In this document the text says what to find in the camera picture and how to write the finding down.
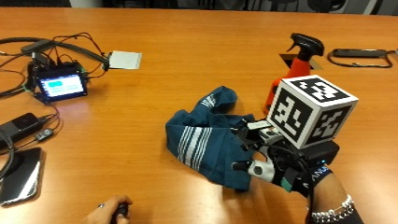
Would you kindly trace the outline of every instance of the spray nozzle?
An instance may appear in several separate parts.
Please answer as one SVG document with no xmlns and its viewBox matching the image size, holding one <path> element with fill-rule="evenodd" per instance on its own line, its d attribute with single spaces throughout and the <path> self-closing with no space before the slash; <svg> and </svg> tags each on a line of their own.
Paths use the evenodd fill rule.
<svg viewBox="0 0 398 224">
<path fill-rule="evenodd" d="M 292 39 L 294 43 L 287 51 L 298 46 L 299 52 L 296 58 L 300 61 L 307 62 L 311 59 L 312 55 L 323 56 L 324 47 L 322 42 L 316 38 L 296 33 L 292 33 L 290 38 Z"/>
</svg>

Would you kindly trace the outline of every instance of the display screen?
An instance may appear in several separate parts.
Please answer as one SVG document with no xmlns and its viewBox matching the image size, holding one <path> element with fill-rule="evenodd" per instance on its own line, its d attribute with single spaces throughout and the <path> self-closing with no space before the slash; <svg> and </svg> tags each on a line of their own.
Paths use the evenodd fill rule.
<svg viewBox="0 0 398 224">
<path fill-rule="evenodd" d="M 40 83 L 48 97 L 57 97 L 85 91 L 82 81 L 75 74 L 42 78 L 40 79 Z"/>
</svg>

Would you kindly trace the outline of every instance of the finger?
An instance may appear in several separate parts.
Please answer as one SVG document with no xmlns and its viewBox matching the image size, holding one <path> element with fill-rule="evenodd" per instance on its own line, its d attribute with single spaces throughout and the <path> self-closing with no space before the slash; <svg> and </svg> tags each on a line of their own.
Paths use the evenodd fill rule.
<svg viewBox="0 0 398 224">
<path fill-rule="evenodd" d="M 118 215 L 115 216 L 115 223 L 117 223 L 117 224 L 129 224 L 129 223 L 130 223 L 130 222 L 129 222 L 129 218 L 127 218 L 127 217 L 123 217 L 122 214 L 118 214 Z"/>
<path fill-rule="evenodd" d="M 118 205 L 119 203 L 127 203 L 127 204 L 133 203 L 133 201 L 129 199 L 126 195 L 115 195 L 106 202 L 115 205 Z"/>
</svg>

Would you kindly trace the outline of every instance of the hand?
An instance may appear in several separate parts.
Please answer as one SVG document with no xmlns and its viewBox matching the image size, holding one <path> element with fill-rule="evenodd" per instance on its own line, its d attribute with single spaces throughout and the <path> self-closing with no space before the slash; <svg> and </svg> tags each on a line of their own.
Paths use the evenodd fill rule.
<svg viewBox="0 0 398 224">
<path fill-rule="evenodd" d="M 87 216 L 82 219 L 81 224 L 109 224 L 111 215 L 117 209 L 119 203 L 131 204 L 131 200 L 123 196 L 113 196 L 103 202 L 103 207 L 97 207 Z M 129 224 L 129 214 L 126 217 L 122 215 L 117 216 L 117 224 Z"/>
</svg>

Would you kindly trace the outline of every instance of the phone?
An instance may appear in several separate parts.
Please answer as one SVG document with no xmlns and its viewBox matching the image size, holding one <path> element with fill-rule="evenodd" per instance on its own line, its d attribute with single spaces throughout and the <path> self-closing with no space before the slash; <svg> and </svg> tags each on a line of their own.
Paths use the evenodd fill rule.
<svg viewBox="0 0 398 224">
<path fill-rule="evenodd" d="M 14 153 L 9 170 L 0 183 L 0 204 L 12 205 L 38 194 L 44 152 L 40 147 Z"/>
</svg>

